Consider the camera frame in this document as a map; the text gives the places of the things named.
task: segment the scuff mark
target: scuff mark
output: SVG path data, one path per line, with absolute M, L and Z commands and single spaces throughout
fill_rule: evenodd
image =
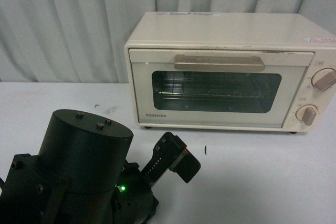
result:
M 115 112 L 116 110 L 117 110 L 117 106 L 113 106 L 113 107 L 111 107 L 111 108 L 109 108 L 108 110 L 106 110 L 104 113 L 105 114 L 111 114 L 111 113 L 113 113 L 113 112 Z

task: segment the oven top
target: oven top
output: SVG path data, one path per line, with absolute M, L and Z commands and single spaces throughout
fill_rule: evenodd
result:
M 331 39 L 330 43 L 312 41 L 321 38 Z M 149 12 L 128 41 L 129 48 L 198 45 L 232 49 L 245 45 L 248 50 L 255 44 L 335 47 L 336 36 L 299 14 Z

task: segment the black cylinder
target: black cylinder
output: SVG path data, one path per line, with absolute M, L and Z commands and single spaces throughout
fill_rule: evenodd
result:
M 133 133 L 87 112 L 58 110 L 51 116 L 39 164 L 70 186 L 62 200 L 63 223 L 99 223 L 109 204 Z

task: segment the toaster oven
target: toaster oven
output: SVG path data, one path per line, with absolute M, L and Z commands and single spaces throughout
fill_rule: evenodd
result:
M 335 93 L 336 37 L 299 14 L 145 13 L 124 52 L 145 127 L 306 132 Z

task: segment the cable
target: cable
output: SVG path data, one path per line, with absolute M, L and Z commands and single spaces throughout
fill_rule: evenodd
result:
M 0 188 L 1 190 L 4 188 L 5 182 L 0 178 Z

